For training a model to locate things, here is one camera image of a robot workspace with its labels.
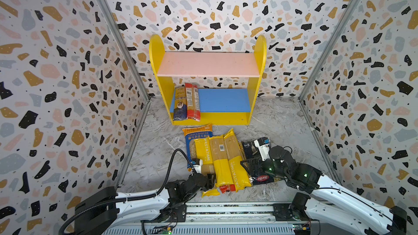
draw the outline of metal corner post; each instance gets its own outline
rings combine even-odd
[[[305,99],[306,95],[309,92],[309,89],[311,88],[312,84],[315,81],[316,76],[319,74],[319,71],[321,70],[322,66],[325,64],[325,61],[327,60],[329,54],[331,53],[335,43],[337,43],[340,35],[345,29],[345,26],[347,25],[351,15],[353,14],[354,10],[357,8],[357,5],[359,4],[360,1],[361,0],[350,0],[350,3],[348,4],[346,11],[343,13],[341,20],[337,24],[337,27],[332,33],[327,46],[322,51],[322,54],[319,57],[318,62],[313,68],[311,75],[308,78],[308,81],[306,82],[304,88],[302,89],[302,92],[300,93],[300,96],[299,96],[300,101]]]
[[[133,63],[132,57],[129,54],[128,47],[125,44],[122,36],[119,33],[118,25],[116,24],[115,20],[113,19],[112,12],[110,11],[109,5],[107,5],[106,0],[97,0],[97,5],[99,5],[100,9],[103,12],[104,18],[106,19],[107,24],[109,25],[109,29],[112,32],[113,36],[115,37],[116,43],[118,44],[123,58],[126,60],[129,69],[132,72],[132,76],[136,81],[139,90],[142,93],[144,100],[148,103],[150,101],[150,97],[145,89],[144,84],[142,83],[141,76],[138,73],[138,70]]]

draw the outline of terrazzo wallpaper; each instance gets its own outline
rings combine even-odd
[[[95,0],[0,7],[0,233],[56,235],[115,185],[144,103]]]
[[[361,0],[303,104],[344,186],[418,231],[418,0]]]
[[[259,96],[299,96],[350,0],[107,0],[150,96],[160,96],[148,56],[166,51],[252,52],[268,40]],[[246,88],[248,78],[174,78],[206,88]]]

